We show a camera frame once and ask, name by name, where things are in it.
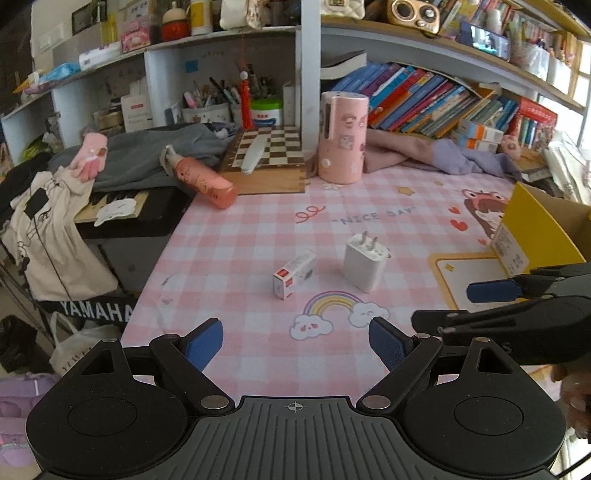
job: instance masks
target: human hand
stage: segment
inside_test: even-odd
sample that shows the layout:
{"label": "human hand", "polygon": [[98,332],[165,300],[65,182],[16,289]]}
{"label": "human hand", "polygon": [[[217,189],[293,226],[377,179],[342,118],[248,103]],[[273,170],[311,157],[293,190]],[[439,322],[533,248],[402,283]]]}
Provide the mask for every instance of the human hand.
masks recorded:
{"label": "human hand", "polygon": [[552,367],[552,380],[562,381],[560,400],[567,407],[567,421],[580,438],[589,438],[591,428],[591,369],[568,372],[563,365]]}

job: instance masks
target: book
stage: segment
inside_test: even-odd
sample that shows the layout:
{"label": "book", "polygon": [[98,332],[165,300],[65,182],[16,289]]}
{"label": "book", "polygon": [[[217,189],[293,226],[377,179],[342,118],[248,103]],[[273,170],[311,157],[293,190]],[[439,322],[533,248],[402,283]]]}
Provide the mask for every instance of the book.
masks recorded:
{"label": "book", "polygon": [[517,114],[509,125],[509,135],[517,136],[519,143],[521,143],[521,133],[524,130],[523,125],[530,121],[538,122],[538,131],[535,133],[536,138],[534,138],[534,149],[548,148],[548,143],[552,140],[556,123],[558,122],[558,115],[539,103],[522,97],[519,101]]}
{"label": "book", "polygon": [[479,6],[478,3],[472,4],[469,0],[458,0],[456,5],[459,5],[459,7],[456,8],[454,5],[454,8],[450,11],[450,15],[446,18],[444,25],[439,30],[439,34],[444,37],[457,37],[460,34],[460,24],[462,22],[471,23]]}
{"label": "book", "polygon": [[402,95],[398,98],[396,102],[398,105],[394,108],[390,107],[380,115],[381,122],[379,127],[387,130],[388,127],[394,122],[394,120],[398,119],[398,111],[404,107],[408,102],[412,100],[412,98],[422,90],[425,85],[433,79],[434,74],[431,72],[425,73],[422,77],[420,77],[414,84],[412,84],[406,92],[403,92]]}
{"label": "book", "polygon": [[396,100],[408,89],[417,83],[424,75],[425,70],[423,69],[412,69],[413,71],[410,75],[400,83],[394,90],[392,90],[389,95],[373,110],[368,116],[368,125],[372,125],[376,122],[376,120],[382,115],[383,112],[387,111],[391,108]]}
{"label": "book", "polygon": [[397,87],[400,86],[410,75],[414,73],[413,67],[405,67],[397,71],[389,81],[384,83],[373,97],[369,100],[369,111],[376,109],[380,103],[382,103],[390,93],[392,93]]}
{"label": "book", "polygon": [[461,94],[455,96],[450,101],[444,103],[442,106],[437,108],[429,117],[427,122],[423,123],[421,128],[417,130],[419,133],[423,135],[427,135],[431,127],[438,123],[438,121],[450,110],[452,110],[456,105],[462,103],[466,98],[470,96],[468,92],[462,92]]}
{"label": "book", "polygon": [[363,95],[368,97],[372,97],[374,93],[390,78],[394,76],[394,74],[399,71],[402,67],[398,63],[391,63],[388,65],[386,70],[376,78],[367,88],[361,91]]}
{"label": "book", "polygon": [[517,115],[518,111],[519,105],[517,103],[514,103],[514,105],[511,106],[507,117],[502,120],[502,123],[497,128],[499,130],[502,130],[503,132],[507,132],[507,129],[509,128],[511,121],[515,118],[515,115]]}
{"label": "book", "polygon": [[524,145],[527,148],[531,148],[532,145],[534,144],[534,138],[535,138],[535,131],[538,128],[538,122],[536,122],[535,120],[531,120],[530,124],[527,128],[527,133],[525,134],[525,141],[524,141]]}
{"label": "book", "polygon": [[525,144],[525,137],[527,136],[528,128],[530,127],[531,120],[527,117],[524,117],[523,121],[521,122],[521,129],[519,131],[519,144],[523,147]]}
{"label": "book", "polygon": [[361,84],[355,89],[356,93],[361,93],[362,90],[365,90],[369,85],[371,85],[381,74],[383,74],[386,69],[388,68],[387,63],[379,63],[375,71],[368,75],[368,77],[361,82]]}
{"label": "book", "polygon": [[421,127],[425,122],[430,121],[433,112],[441,108],[445,103],[453,100],[459,94],[464,92],[466,88],[462,85],[452,86],[452,89],[445,93],[440,99],[437,99],[434,105],[430,105],[424,112],[421,112],[416,119],[413,119],[410,124],[402,129],[404,133],[412,133],[417,128]]}
{"label": "book", "polygon": [[470,104],[471,101],[474,100],[474,97],[467,93],[466,95],[459,95],[457,100],[458,101],[453,102],[452,106],[445,110],[445,112],[441,116],[439,116],[438,118],[433,118],[432,123],[428,125],[427,128],[425,128],[421,133],[427,135],[428,137],[432,137],[447,122],[449,122],[450,119],[455,117],[459,112],[464,112],[468,104]]}
{"label": "book", "polygon": [[476,115],[482,112],[482,110],[484,110],[490,102],[491,100],[489,98],[483,98],[482,100],[480,100],[480,102],[478,102],[478,105],[476,105],[476,108],[472,111],[472,113],[470,113],[470,115],[466,117],[466,120],[472,120]]}
{"label": "book", "polygon": [[368,65],[364,68],[363,73],[358,75],[357,78],[351,81],[343,91],[344,92],[357,92],[359,86],[368,78],[370,78],[376,70],[380,68],[381,64],[379,63],[368,63]]}
{"label": "book", "polygon": [[390,115],[392,115],[392,113],[394,113],[403,103],[405,103],[407,100],[409,100],[409,98],[412,97],[413,94],[418,92],[418,90],[421,89],[423,87],[423,85],[425,85],[425,83],[429,79],[431,79],[432,77],[433,77],[433,74],[431,72],[427,72],[427,73],[423,72],[422,75],[421,75],[421,72],[419,72],[419,71],[416,71],[415,73],[413,73],[413,75],[407,79],[406,85],[403,83],[399,87],[399,89],[400,89],[399,93],[393,92],[392,97],[388,97],[376,109],[376,110],[378,110],[379,108],[384,107],[384,109],[378,114],[378,116],[374,117],[372,126],[374,128],[381,128],[381,129],[386,130],[385,125],[383,125],[384,121]]}
{"label": "book", "polygon": [[441,138],[446,135],[477,103],[477,98],[470,97],[466,99],[465,102],[460,104],[455,112],[451,112],[448,115],[448,118],[443,122],[443,125],[435,131],[435,137]]}
{"label": "book", "polygon": [[445,79],[441,75],[435,75],[433,78],[428,80],[425,85],[417,91],[412,97],[410,97],[403,105],[401,105],[394,114],[394,118],[388,118],[385,124],[389,123],[386,127],[391,132],[400,127],[412,114],[413,109],[417,106],[426,105],[430,102],[430,95],[437,90],[437,88],[445,82]]}
{"label": "book", "polygon": [[397,126],[392,126],[393,129],[401,128],[403,125],[416,118],[420,113],[426,111],[430,106],[435,105],[437,101],[449,90],[453,88],[453,84],[449,80],[444,80],[438,87],[429,93],[423,100],[412,107],[406,114],[404,114],[397,122]]}
{"label": "book", "polygon": [[500,103],[499,100],[491,99],[491,102],[486,106],[486,108],[482,109],[478,115],[474,116],[472,121],[477,124],[485,124],[488,122],[489,118],[491,118],[492,115],[494,115],[499,110],[499,108],[502,109],[503,104]]}
{"label": "book", "polygon": [[[445,20],[443,21],[443,23],[441,24],[441,27],[439,28],[439,33],[440,34],[441,34],[441,32],[450,31],[450,27],[452,26],[452,22],[455,20],[455,18],[457,16],[458,12],[460,11],[462,5],[464,3],[466,3],[468,5],[470,4],[469,0],[452,0],[452,1],[455,1],[455,3],[450,8],[449,13],[446,15]],[[450,36],[453,36],[453,35],[445,34],[445,36],[446,37],[450,37]]]}
{"label": "book", "polygon": [[320,80],[338,80],[367,65],[368,55],[365,50],[345,53],[320,64]]}
{"label": "book", "polygon": [[349,73],[346,77],[340,79],[339,82],[331,88],[331,90],[334,92],[342,92],[343,89],[347,87],[347,85],[349,85],[352,81],[357,79],[357,77],[359,77],[360,75],[363,75],[366,68],[366,66],[361,67]]}

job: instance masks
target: chessboard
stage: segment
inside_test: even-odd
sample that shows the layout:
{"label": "chessboard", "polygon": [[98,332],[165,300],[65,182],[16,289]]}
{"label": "chessboard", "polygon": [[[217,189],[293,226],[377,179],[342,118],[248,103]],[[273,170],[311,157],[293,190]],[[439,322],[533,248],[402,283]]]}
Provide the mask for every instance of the chessboard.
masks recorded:
{"label": "chessboard", "polygon": [[[269,135],[265,152],[255,171],[244,175],[242,162],[258,135]],[[300,129],[264,127],[239,132],[222,162],[220,175],[236,185],[240,195],[305,192],[306,165],[301,151]]]}

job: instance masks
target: beige handbag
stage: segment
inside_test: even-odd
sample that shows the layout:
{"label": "beige handbag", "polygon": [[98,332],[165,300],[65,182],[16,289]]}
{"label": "beige handbag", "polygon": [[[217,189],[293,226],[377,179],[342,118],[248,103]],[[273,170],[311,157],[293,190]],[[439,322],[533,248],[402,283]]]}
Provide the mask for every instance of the beige handbag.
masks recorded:
{"label": "beige handbag", "polygon": [[320,14],[362,20],[365,16],[363,0],[320,0]]}

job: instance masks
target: cup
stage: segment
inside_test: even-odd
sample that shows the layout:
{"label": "cup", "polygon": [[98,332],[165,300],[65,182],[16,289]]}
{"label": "cup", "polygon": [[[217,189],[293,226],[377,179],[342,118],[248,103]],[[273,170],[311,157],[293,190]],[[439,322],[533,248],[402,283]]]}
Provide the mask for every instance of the cup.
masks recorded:
{"label": "cup", "polygon": [[213,32],[212,0],[191,0],[187,16],[191,24],[191,35]]}

